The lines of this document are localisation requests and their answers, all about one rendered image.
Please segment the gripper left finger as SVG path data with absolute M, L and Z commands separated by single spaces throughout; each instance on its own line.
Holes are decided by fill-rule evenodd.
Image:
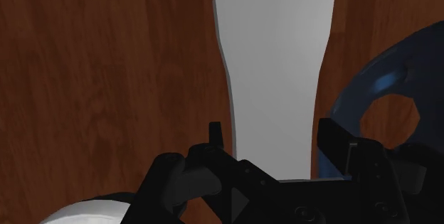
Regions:
M 278 224 L 270 194 L 277 181 L 223 149 L 220 122 L 208 125 L 208 142 L 186 157 L 158 156 L 137 190 L 122 224 L 185 224 L 186 204 L 202 198 L 222 224 Z

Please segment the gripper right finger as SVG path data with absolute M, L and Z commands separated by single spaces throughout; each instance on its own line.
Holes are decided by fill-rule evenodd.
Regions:
M 427 219 L 418 197 L 426 167 L 389 157 L 381 143 L 355 137 L 330 118 L 319 120 L 317 146 L 358 186 L 363 224 L 423 224 Z

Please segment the dark blue mug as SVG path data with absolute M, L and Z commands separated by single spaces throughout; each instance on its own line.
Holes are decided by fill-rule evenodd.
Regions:
M 329 117 L 359 136 L 365 111 L 390 94 L 411 98 L 420 115 L 407 142 L 444 156 L 444 21 L 411 34 L 367 63 L 339 93 Z

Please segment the white round object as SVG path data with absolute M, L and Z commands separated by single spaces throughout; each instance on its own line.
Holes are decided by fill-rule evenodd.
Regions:
M 129 192 L 96 196 L 65 206 L 39 224 L 120 224 L 133 198 Z

